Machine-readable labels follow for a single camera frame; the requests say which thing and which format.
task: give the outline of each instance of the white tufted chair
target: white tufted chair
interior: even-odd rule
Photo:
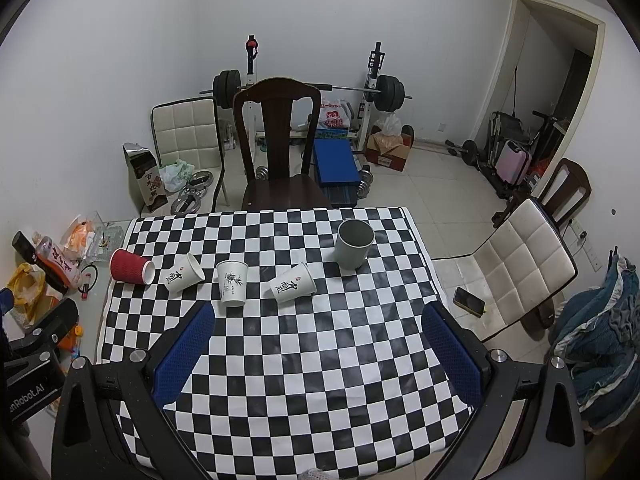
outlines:
[[[211,191],[202,201],[201,213],[214,210],[221,187],[228,205],[223,180],[225,166],[218,110],[211,97],[184,99],[154,107],[151,111],[151,130],[161,166],[173,164],[180,158],[193,164],[194,171],[207,170],[213,173],[214,181],[210,186]]]
[[[519,321],[578,275],[555,225],[531,198],[473,254],[434,260],[433,264],[449,311],[482,341]],[[484,300],[482,317],[453,304],[459,286]]]

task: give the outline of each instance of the white plastic bag with red print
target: white plastic bag with red print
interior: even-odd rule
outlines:
[[[322,98],[320,105],[319,128],[346,128],[351,126],[351,117],[347,107],[340,99]]]

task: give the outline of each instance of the black weight plate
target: black weight plate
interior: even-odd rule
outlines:
[[[393,79],[388,75],[379,75],[376,81],[376,90],[380,90],[380,93],[376,94],[373,104],[381,112],[393,111],[394,98],[396,96],[396,85]]]
[[[409,144],[409,147],[413,146],[414,145],[414,139],[415,139],[414,127],[411,126],[410,124],[405,124],[402,127],[401,132],[403,134],[405,134],[406,136],[411,137],[411,144]]]
[[[220,76],[217,75],[217,76],[215,76],[215,78],[213,78],[213,86],[211,88],[211,91],[213,93],[213,98],[216,100],[216,104],[219,104],[218,103],[218,88],[220,86],[218,84],[219,82],[220,82]]]
[[[229,103],[229,108],[234,105],[234,96],[240,91],[241,86],[240,71],[229,70],[226,77],[226,101]]]
[[[468,166],[475,166],[476,158],[478,158],[478,146],[476,143],[471,139],[465,140],[462,144],[462,149],[466,150],[462,153],[462,160],[465,161],[465,164]]]
[[[395,112],[396,110],[399,110],[404,103],[404,85],[397,77],[394,78],[394,85],[396,86],[393,104],[393,111]]]
[[[226,100],[226,78],[229,75],[229,70],[223,70],[220,72],[218,76],[218,93],[215,94],[216,101],[218,102],[218,106],[220,108],[231,108],[228,101]]]

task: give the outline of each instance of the metal screw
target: metal screw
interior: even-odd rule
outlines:
[[[86,359],[81,356],[81,357],[75,358],[71,363],[71,366],[76,370],[79,370],[80,368],[84,367],[85,364],[86,364]]]
[[[146,352],[142,348],[138,348],[137,350],[131,352],[131,354],[129,355],[129,361],[131,361],[132,363],[139,363],[145,357]]]
[[[561,357],[552,357],[551,365],[558,369],[564,368],[564,360]]]
[[[505,352],[504,350],[500,350],[499,348],[491,350],[491,353],[489,355],[491,356],[491,359],[493,359],[497,363],[503,363],[509,357],[507,355],[507,352]]]

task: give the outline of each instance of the gray mug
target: gray mug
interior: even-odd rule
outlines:
[[[349,218],[338,226],[335,239],[335,261],[343,269],[355,270],[367,259],[376,240],[372,227],[363,220]]]

